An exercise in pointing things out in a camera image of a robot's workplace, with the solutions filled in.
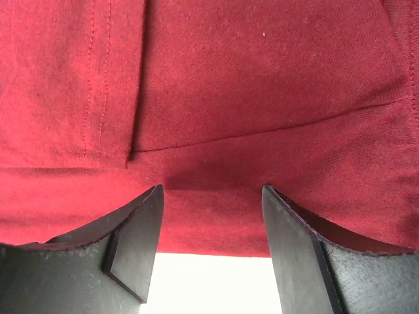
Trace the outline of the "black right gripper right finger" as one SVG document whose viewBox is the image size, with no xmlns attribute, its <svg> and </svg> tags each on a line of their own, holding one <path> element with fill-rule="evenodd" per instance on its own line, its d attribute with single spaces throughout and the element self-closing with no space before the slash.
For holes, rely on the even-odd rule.
<svg viewBox="0 0 419 314">
<path fill-rule="evenodd" d="M 284 313 L 417 313 L 418 252 L 349 231 L 272 186 L 263 218 Z"/>
</svg>

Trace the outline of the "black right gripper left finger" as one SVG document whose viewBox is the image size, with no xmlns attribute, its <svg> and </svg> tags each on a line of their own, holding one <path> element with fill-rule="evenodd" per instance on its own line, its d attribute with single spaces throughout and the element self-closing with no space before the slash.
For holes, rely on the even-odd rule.
<svg viewBox="0 0 419 314">
<path fill-rule="evenodd" d="M 164 211 L 154 186 L 46 243 L 1 245 L 2 313 L 138 313 L 149 295 Z"/>
</svg>

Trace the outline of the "dark red t shirt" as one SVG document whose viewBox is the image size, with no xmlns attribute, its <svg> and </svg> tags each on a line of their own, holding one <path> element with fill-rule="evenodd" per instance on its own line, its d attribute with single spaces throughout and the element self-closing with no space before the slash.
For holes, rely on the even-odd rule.
<svg viewBox="0 0 419 314">
<path fill-rule="evenodd" d="M 272 185 L 418 247 L 417 1 L 2 1 L 1 241 L 165 191 L 159 249 L 266 256 Z"/>
</svg>

